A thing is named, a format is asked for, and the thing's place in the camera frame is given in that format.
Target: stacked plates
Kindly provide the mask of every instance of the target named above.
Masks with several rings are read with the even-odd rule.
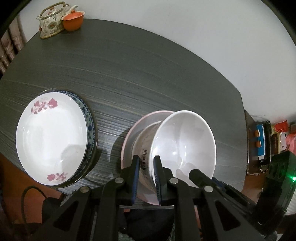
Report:
[[[72,91],[45,91],[25,108],[17,125],[17,154],[25,171],[55,188],[69,186],[89,171],[96,144],[94,115]]]

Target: pink rose pattern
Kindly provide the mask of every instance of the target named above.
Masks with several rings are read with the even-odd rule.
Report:
[[[43,109],[46,110],[47,108],[52,109],[55,107],[57,107],[57,101],[54,98],[52,98],[48,103],[46,101],[40,102],[39,100],[37,100],[34,104],[34,107],[31,108],[31,113],[34,113],[36,115]]]
[[[64,181],[66,179],[66,175],[68,173],[62,173],[62,174],[59,174],[59,173],[56,173],[56,174],[50,174],[50,175],[47,175],[47,179],[51,182],[53,181],[54,179],[55,180],[61,180],[61,181]]]

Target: table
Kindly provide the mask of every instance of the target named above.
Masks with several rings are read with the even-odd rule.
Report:
[[[18,120],[42,91],[63,87],[81,93],[98,123],[100,159],[82,180],[97,187],[118,177],[124,138],[142,116],[156,110],[191,110],[215,137],[214,177],[242,190],[247,131],[239,91],[208,63],[146,30],[85,19],[81,29],[48,39],[37,33],[0,80],[0,152],[23,170],[15,146]],[[135,207],[149,208],[137,200]]]

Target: teapot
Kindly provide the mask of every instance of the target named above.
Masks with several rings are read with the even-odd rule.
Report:
[[[69,8],[69,4],[66,4],[65,2],[59,2],[44,9],[41,14],[37,16],[37,19],[40,21],[40,38],[46,39],[63,31],[64,26],[62,23],[62,17],[71,13],[71,10],[74,10],[77,7],[78,6],[74,5],[73,7]]]

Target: teapot lid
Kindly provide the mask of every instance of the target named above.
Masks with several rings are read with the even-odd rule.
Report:
[[[79,18],[81,17],[82,15],[84,15],[84,12],[83,11],[78,11],[76,12],[74,9],[71,10],[71,13],[67,14],[66,16],[62,17],[62,20],[71,20],[71,19],[74,19],[74,18]]]
[[[41,18],[47,18],[49,16],[53,16],[55,14],[60,13],[61,11],[63,11],[63,8],[62,7],[58,7],[58,8],[51,7],[50,9],[48,9],[47,11],[45,11],[42,14]]]

